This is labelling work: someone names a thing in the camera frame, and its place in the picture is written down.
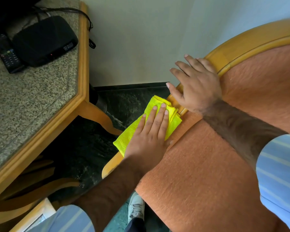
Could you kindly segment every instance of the white wall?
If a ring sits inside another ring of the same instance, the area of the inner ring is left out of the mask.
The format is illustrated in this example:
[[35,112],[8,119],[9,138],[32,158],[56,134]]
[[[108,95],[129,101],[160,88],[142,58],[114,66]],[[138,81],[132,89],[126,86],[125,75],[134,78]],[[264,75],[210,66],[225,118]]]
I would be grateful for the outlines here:
[[93,86],[178,81],[169,72],[253,27],[290,17],[290,0],[83,0]]

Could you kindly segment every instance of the granite tabletop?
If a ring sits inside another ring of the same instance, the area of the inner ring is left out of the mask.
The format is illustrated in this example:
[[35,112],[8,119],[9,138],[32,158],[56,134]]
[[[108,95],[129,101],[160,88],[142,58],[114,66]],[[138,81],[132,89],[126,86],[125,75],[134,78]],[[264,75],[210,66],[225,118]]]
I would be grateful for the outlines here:
[[[42,0],[44,7],[80,7],[80,0]],[[51,12],[69,23],[78,36],[78,14]],[[8,27],[10,38],[36,17]],[[42,67],[9,74],[0,59],[0,167],[77,93],[78,47]]]

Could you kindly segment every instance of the black router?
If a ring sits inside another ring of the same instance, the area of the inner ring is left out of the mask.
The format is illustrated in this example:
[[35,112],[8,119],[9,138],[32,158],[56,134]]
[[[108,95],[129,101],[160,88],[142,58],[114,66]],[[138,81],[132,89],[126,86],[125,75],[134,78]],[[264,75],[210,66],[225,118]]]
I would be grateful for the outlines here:
[[39,67],[72,50],[78,39],[66,20],[56,15],[21,30],[12,44],[24,64]]

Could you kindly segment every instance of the person's left hand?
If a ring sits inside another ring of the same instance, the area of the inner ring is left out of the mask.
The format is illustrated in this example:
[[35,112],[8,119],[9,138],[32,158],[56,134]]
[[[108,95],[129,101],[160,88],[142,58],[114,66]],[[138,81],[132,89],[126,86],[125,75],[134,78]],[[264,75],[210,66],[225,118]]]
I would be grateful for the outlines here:
[[146,174],[162,160],[171,141],[165,141],[169,123],[169,111],[163,103],[156,116],[154,106],[145,123],[146,114],[140,120],[135,133],[125,151],[124,159],[134,159],[135,164]]

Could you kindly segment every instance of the sneaker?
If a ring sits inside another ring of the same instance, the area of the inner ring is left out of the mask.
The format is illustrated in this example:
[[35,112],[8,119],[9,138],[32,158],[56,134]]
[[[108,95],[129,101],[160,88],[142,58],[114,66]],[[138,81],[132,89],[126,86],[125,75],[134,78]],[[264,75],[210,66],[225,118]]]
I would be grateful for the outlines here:
[[133,218],[142,218],[144,220],[144,210],[144,200],[139,196],[138,193],[134,192],[128,205],[128,223]]

